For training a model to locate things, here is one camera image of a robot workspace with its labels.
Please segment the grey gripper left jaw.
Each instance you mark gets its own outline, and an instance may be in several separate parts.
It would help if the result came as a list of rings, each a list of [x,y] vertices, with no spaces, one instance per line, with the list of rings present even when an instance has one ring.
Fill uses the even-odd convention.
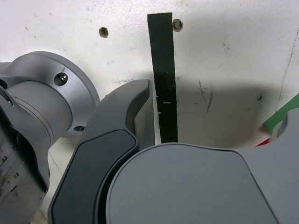
[[[49,207],[51,224],[104,224],[110,184],[120,167],[155,144],[152,82],[130,81],[96,107]]]

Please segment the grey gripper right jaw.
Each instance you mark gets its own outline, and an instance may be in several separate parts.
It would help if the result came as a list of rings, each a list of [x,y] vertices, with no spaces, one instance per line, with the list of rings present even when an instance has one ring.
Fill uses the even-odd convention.
[[[299,111],[259,147],[142,150],[117,171],[104,208],[107,224],[296,224]]]

